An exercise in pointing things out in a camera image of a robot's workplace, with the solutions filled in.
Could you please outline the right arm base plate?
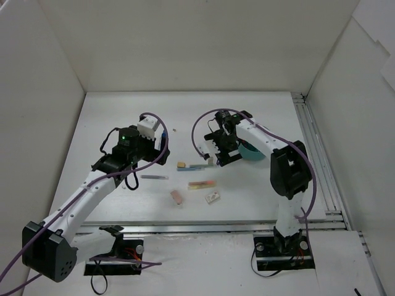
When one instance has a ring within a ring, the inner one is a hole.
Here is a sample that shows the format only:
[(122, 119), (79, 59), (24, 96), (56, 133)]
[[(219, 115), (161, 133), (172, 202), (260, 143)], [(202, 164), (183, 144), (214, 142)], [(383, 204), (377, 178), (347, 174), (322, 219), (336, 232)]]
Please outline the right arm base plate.
[(315, 269), (315, 262), (307, 236), (302, 235), (295, 246), (281, 253), (273, 236), (254, 236), (252, 267), (268, 274), (281, 271)]

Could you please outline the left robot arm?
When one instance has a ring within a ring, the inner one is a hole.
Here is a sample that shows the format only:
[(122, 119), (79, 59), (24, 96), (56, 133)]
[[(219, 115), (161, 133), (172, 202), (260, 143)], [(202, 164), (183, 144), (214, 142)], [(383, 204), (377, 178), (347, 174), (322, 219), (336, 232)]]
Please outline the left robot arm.
[(75, 265), (98, 255), (114, 259), (123, 252), (120, 226), (101, 226), (93, 233), (77, 236), (91, 212), (127, 178), (140, 171), (140, 160), (164, 165), (170, 154), (168, 133), (163, 132), (161, 149), (155, 138), (144, 136), (136, 126), (120, 128), (111, 153), (93, 166), (77, 191), (52, 215), (40, 223), (29, 222), (22, 231), (22, 262), (54, 282), (63, 281)]

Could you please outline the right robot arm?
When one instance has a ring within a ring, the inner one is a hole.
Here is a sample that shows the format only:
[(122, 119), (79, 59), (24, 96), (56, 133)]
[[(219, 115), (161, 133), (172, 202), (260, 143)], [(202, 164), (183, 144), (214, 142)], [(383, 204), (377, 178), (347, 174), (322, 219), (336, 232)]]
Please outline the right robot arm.
[(303, 216), (302, 200), (309, 184), (315, 184), (313, 169), (301, 141), (281, 139), (256, 123), (247, 111), (218, 110), (218, 130), (204, 136), (214, 148), (221, 167), (243, 158), (242, 150), (256, 150), (270, 162), (270, 184), (278, 194), (278, 218), (273, 229), (273, 246), (281, 255), (299, 247)]

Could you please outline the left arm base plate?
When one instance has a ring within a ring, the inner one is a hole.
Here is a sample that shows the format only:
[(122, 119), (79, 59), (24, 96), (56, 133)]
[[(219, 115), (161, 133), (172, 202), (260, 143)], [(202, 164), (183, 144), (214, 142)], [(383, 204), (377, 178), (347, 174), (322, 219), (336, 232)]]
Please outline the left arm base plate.
[(84, 265), (84, 276), (136, 276), (141, 274), (144, 241), (142, 239), (125, 239), (117, 243), (115, 251), (96, 255), (98, 260), (88, 260)]

